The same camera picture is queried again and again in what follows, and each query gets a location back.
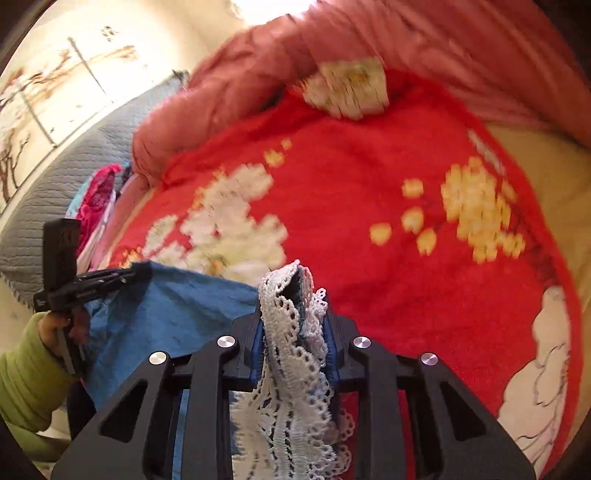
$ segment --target blue fabric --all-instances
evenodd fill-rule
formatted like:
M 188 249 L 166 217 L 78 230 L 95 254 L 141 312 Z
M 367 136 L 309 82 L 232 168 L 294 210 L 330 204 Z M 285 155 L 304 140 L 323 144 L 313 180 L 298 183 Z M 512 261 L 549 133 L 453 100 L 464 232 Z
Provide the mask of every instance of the blue fabric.
M 85 386 L 97 409 L 151 353 L 195 352 L 256 308 L 258 292 L 246 284 L 151 267 L 150 282 L 129 284 L 86 305 L 92 319 Z
M 78 215 L 78 210 L 80 210 L 82 200 L 84 200 L 86 191 L 90 186 L 90 181 L 95 177 L 95 173 L 96 172 L 93 172 L 93 174 L 90 177 L 88 177 L 86 181 L 82 184 L 82 187 L 80 187 L 76 192 L 76 195 L 72 199 L 72 202 L 70 203 L 70 206 L 68 207 L 68 210 L 66 212 L 66 218 L 76 218 L 76 216 Z

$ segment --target red blanket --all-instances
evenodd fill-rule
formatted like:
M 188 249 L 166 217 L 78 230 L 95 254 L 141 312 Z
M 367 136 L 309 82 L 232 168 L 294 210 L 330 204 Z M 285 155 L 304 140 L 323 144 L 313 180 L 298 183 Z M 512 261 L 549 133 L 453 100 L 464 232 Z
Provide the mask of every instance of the red blanket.
M 483 125 L 434 83 L 387 81 L 383 115 L 335 119 L 291 92 L 174 157 L 111 264 L 151 258 L 256 284 L 299 258 L 364 335 L 435 352 L 540 474 L 578 397 L 571 278 Z

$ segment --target gray bedspread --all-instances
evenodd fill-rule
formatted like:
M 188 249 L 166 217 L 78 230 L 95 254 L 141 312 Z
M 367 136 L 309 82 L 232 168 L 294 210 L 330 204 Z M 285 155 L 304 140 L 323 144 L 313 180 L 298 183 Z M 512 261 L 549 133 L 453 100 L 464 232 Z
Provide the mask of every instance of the gray bedspread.
M 43 223 L 63 217 L 84 181 L 105 165 L 123 165 L 142 118 L 174 93 L 181 80 L 172 77 L 110 113 L 66 148 L 35 181 L 0 235 L 0 277 L 17 299 L 29 306 L 43 287 Z

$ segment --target metal bolt head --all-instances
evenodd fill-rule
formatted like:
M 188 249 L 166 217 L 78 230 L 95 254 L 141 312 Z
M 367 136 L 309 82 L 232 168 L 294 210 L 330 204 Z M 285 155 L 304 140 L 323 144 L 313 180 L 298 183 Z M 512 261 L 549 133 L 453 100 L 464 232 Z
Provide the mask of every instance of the metal bolt head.
M 236 339 L 231 335 L 224 335 L 217 339 L 218 346 L 222 348 L 230 348 L 236 343 Z
M 357 348 L 367 348 L 371 345 L 371 340 L 367 337 L 355 337 L 353 339 L 353 345 Z
M 430 367 L 432 367 L 433 365 L 437 365 L 438 361 L 439 359 L 437 358 L 437 355 L 435 355 L 434 353 L 426 352 L 421 355 L 421 362 L 423 362 L 425 365 L 429 365 Z
M 163 364 L 168 356 L 164 352 L 154 352 L 150 355 L 150 363 L 152 365 L 160 365 Z

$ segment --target green sweater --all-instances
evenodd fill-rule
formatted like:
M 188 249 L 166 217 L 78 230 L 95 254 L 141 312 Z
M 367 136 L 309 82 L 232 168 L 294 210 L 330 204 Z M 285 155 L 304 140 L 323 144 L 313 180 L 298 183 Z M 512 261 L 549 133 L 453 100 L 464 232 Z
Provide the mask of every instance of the green sweater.
M 52 412 L 60 407 L 76 380 L 39 338 L 37 323 L 45 315 L 33 315 L 19 345 L 0 355 L 0 414 L 35 463 L 57 461 L 68 445 L 66 440 L 37 432 L 49 428 Z

